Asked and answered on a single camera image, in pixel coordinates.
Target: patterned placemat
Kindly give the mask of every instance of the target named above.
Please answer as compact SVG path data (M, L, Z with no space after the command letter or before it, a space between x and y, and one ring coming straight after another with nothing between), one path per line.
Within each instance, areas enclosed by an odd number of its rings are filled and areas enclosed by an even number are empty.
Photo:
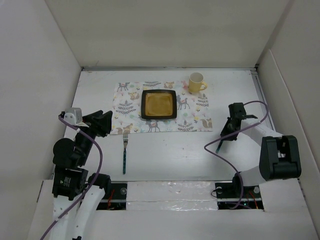
M141 119L143 90L174 90L177 98L177 118L171 120ZM209 101L205 91L190 93L185 81L120 82L114 88L111 134L151 132L212 131Z

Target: fork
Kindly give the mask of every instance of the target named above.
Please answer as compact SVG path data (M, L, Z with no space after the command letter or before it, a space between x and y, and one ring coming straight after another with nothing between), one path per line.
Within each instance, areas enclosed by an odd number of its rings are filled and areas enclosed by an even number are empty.
M122 173L126 174L126 161L127 161L127 145L128 145L128 133L123 133L123 169Z

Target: fork handle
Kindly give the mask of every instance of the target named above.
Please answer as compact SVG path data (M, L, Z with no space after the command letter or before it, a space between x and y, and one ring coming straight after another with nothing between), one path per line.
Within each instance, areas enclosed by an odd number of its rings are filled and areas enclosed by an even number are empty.
M123 174L126 174L126 161L127 161L127 149L124 148L124 150L123 150L123 169L122 169Z

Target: brown plate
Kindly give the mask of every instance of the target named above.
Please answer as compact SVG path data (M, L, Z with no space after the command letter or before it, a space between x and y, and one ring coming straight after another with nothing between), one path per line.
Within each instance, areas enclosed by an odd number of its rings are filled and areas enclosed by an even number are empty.
M177 117L176 91L144 90L141 99L141 118L167 120Z

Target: black plate rim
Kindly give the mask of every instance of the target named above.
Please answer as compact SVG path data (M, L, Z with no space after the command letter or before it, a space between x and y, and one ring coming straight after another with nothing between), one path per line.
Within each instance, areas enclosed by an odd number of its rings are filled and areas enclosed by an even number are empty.
M173 112L170 116L147 116L146 115L146 95L152 93L168 93L172 95ZM169 120L177 118L177 94L175 90L153 89L143 90L141 96L141 118L145 120Z

